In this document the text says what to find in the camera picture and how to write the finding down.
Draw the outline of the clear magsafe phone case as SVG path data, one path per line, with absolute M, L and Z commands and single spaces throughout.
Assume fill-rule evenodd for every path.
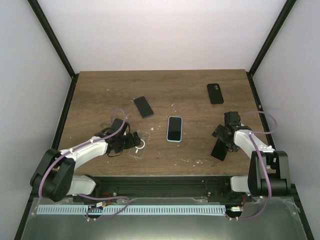
M 135 147 L 129 149 L 129 151 L 128 151 L 128 154 L 136 159 L 142 158 L 142 156 L 147 148 L 148 141 L 149 141 L 151 134 L 148 131 L 138 130 L 137 135 L 140 138 L 140 145 L 135 146 Z

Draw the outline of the pink-edged black phone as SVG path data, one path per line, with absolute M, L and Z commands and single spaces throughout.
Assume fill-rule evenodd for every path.
M 228 153 L 228 147 L 223 141 L 218 139 L 210 155 L 212 158 L 223 162 L 226 158 L 227 153 Z

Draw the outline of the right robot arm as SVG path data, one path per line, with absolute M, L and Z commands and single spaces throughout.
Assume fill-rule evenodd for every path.
M 263 143 L 256 134 L 269 135 L 272 132 L 256 132 L 241 123 L 237 111 L 224 113 L 224 124 L 218 125 L 212 136 L 217 139 L 211 156 L 224 161 L 227 153 L 242 150 L 250 159 L 248 174 L 233 176 L 230 184 L 222 188 L 223 198 L 236 200 L 240 193 L 252 196 L 286 196 L 291 191 L 289 158 L 286 152 L 277 151 Z

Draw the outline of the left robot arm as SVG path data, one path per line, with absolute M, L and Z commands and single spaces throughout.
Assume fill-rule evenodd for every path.
M 102 189 L 87 175 L 75 175 L 75 170 L 94 158 L 111 152 L 120 155 L 123 150 L 139 147 L 143 140 L 137 132 L 130 132 L 130 124 L 116 118 L 89 140 L 69 149 L 48 149 L 30 179 L 30 186 L 41 198 L 59 202 L 69 195 L 85 195 L 97 202 Z

